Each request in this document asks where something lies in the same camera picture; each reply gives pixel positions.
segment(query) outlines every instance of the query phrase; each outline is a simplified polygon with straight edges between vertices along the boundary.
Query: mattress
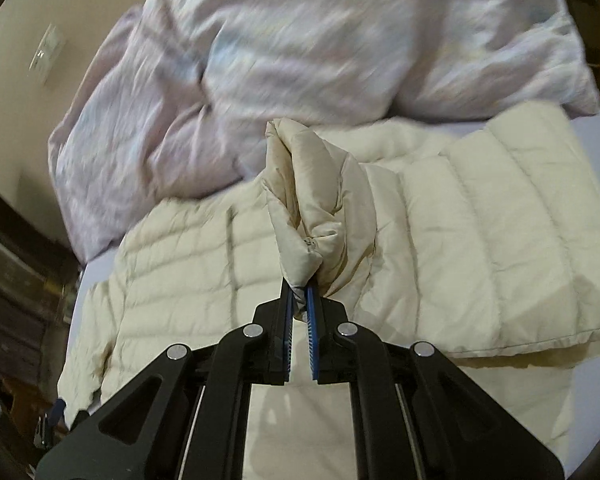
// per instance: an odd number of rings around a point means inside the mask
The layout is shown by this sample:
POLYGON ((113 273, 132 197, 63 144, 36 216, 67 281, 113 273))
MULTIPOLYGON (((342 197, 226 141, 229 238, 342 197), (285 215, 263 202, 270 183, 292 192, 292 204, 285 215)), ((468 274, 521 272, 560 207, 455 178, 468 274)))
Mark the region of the mattress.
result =
MULTIPOLYGON (((456 123, 442 127, 462 137, 480 129, 484 123, 456 123)), ((591 164, 600 180, 600 114, 571 121, 591 164)), ((84 272, 74 310, 68 348, 71 348, 80 327, 82 306, 89 288, 110 275, 117 249, 113 248, 93 260, 84 272)), ((570 444, 565 473, 570 475, 589 455, 600 439, 600 356, 580 364, 573 375, 574 413, 570 429, 570 444)))

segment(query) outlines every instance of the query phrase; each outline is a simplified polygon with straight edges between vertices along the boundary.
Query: cream puffer jacket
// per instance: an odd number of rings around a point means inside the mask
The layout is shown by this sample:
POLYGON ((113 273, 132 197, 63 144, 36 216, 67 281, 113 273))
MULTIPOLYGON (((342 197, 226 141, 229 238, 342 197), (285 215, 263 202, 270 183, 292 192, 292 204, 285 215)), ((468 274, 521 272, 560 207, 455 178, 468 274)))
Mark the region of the cream puffer jacket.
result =
MULTIPOLYGON (((163 202, 126 236, 58 384, 68 422, 170 344, 250 322, 282 275, 299 288, 315 273, 394 344, 485 358, 597 341, 600 184, 564 113, 541 102, 459 140, 406 120, 273 121, 255 181, 163 202)), ((245 478, 355 478, 348 389, 312 384, 295 324, 291 383, 253 389, 245 478)), ((468 372, 564 458, 570 372, 486 361, 468 372)))

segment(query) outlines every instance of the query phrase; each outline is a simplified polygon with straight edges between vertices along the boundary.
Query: wall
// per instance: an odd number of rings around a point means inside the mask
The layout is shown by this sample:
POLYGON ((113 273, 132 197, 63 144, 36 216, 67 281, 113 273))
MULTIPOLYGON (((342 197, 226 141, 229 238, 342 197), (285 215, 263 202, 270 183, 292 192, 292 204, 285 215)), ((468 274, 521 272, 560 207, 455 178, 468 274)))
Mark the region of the wall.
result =
POLYGON ((48 176, 46 142, 98 46, 143 0, 6 0, 0 8, 0 194, 41 232, 66 241, 48 176), (46 85, 29 64, 49 23, 67 45, 46 85))

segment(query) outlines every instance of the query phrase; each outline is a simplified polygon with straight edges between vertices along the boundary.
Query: silver screw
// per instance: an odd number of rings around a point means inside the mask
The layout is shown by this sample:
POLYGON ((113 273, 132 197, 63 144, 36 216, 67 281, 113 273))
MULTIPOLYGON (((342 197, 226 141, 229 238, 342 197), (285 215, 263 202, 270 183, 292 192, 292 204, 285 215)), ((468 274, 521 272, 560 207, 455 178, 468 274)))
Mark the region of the silver screw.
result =
POLYGON ((340 323, 338 325, 338 332, 340 335, 344 336, 356 335, 356 332, 358 332, 358 327, 353 323, 340 323))
POLYGON ((167 357, 177 361, 187 355, 187 347, 184 345, 172 345, 167 349, 167 357))
POLYGON ((259 335, 262 335, 263 332, 264 332, 263 327, 261 327, 258 324, 255 324, 255 323, 251 323, 250 325, 247 325, 242 330, 242 333, 247 337, 258 337, 259 335))
POLYGON ((413 346, 413 351, 420 357, 431 357, 436 352, 436 349, 433 348, 431 343, 419 341, 413 346))

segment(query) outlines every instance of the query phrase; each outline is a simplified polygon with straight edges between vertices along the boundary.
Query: light switch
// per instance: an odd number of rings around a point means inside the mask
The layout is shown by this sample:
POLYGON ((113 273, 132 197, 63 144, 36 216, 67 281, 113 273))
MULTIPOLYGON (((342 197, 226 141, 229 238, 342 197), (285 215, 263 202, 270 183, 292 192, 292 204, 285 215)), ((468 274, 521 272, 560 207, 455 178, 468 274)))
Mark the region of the light switch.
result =
POLYGON ((65 43, 66 39, 62 32, 55 25, 49 25, 29 66, 29 72, 38 79, 40 84, 46 82, 65 43))

